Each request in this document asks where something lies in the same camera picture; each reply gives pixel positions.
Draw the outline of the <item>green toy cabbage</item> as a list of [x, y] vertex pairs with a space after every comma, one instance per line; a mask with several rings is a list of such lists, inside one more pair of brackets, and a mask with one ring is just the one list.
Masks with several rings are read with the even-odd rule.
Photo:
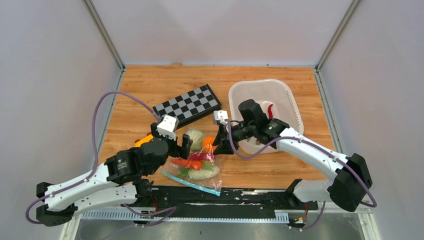
[[204, 133], [197, 129], [189, 129], [185, 133], [192, 140], [190, 147], [191, 152], [196, 152], [198, 149], [202, 148], [202, 142], [204, 139]]

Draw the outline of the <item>large toy orange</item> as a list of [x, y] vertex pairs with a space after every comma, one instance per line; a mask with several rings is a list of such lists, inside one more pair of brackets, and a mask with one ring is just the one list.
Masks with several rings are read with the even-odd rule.
[[216, 146], [213, 145], [215, 138], [213, 136], [207, 136], [202, 140], [202, 152], [203, 153], [213, 153], [216, 149]]

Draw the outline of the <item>red toy chili pepper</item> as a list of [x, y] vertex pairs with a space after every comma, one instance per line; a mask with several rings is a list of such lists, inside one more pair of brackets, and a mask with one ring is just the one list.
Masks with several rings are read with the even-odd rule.
[[215, 162], [215, 159], [214, 154], [210, 152], [193, 152], [188, 157], [188, 160], [190, 161]]

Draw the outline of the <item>toy orange carrot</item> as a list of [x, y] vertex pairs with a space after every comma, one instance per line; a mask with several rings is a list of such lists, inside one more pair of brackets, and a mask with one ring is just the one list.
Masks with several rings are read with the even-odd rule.
[[201, 170], [203, 163], [200, 160], [188, 160], [183, 158], [172, 159], [171, 162], [177, 166], [188, 168], [191, 170]]

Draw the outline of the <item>clear zip top bag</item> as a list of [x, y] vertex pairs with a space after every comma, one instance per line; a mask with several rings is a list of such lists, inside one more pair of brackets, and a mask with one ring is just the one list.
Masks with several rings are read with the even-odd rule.
[[192, 127], [185, 134], [192, 140], [188, 158], [169, 158], [161, 174], [187, 187], [219, 197], [224, 157], [214, 154], [216, 147], [212, 143], [215, 137]]

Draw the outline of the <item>white toy radish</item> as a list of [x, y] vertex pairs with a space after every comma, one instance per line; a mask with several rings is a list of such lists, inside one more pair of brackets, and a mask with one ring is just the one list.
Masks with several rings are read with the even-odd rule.
[[200, 170], [189, 170], [188, 177], [193, 180], [205, 180], [215, 177], [220, 172], [218, 166], [214, 166], [210, 169], [200, 169]]

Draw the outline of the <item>white plastic basket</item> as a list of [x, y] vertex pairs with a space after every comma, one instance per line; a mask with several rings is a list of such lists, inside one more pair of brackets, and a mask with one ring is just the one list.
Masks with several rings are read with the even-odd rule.
[[[289, 86], [283, 81], [263, 79], [235, 83], [228, 93], [231, 120], [239, 122], [243, 120], [238, 107], [243, 101], [249, 99], [258, 103], [267, 117], [269, 117], [268, 108], [272, 105], [270, 109], [272, 117], [282, 120], [293, 128], [294, 130], [290, 130], [289, 133], [295, 133], [294, 131], [296, 131], [296, 138], [301, 138], [300, 136], [304, 134], [304, 123], [295, 97]], [[283, 151], [296, 157], [301, 156], [300, 151], [298, 149], [295, 151], [294, 148], [299, 145], [297, 140], [287, 139], [283, 140], [283, 143], [282, 150], [269, 146], [261, 154]], [[264, 144], [257, 143], [257, 139], [254, 137], [239, 141], [237, 144], [239, 146], [237, 151], [243, 150], [249, 155], [255, 154], [264, 146]]]

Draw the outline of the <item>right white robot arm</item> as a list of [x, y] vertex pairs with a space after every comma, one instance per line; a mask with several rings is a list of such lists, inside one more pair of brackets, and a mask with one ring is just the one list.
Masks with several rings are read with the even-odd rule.
[[213, 112], [213, 122], [218, 125], [214, 155], [237, 155], [249, 160], [271, 147], [317, 169], [325, 179], [296, 179], [289, 186], [285, 201], [292, 209], [310, 201], [332, 201], [348, 212], [355, 212], [359, 205], [377, 207], [370, 192], [373, 181], [363, 156], [358, 153], [348, 156], [316, 143], [288, 123], [268, 118], [253, 99], [243, 101], [238, 109], [242, 121], [236, 125], [225, 110]]

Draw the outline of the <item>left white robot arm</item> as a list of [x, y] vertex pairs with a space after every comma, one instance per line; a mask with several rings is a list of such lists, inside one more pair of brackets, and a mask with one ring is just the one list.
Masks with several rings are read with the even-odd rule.
[[94, 170], [67, 182], [41, 182], [36, 195], [43, 205], [36, 208], [36, 220], [47, 227], [59, 226], [93, 209], [112, 205], [149, 206], [152, 182], [146, 177], [163, 166], [168, 157], [187, 159], [193, 143], [187, 134], [177, 144], [174, 126], [151, 124], [151, 139], [140, 146], [121, 150]]

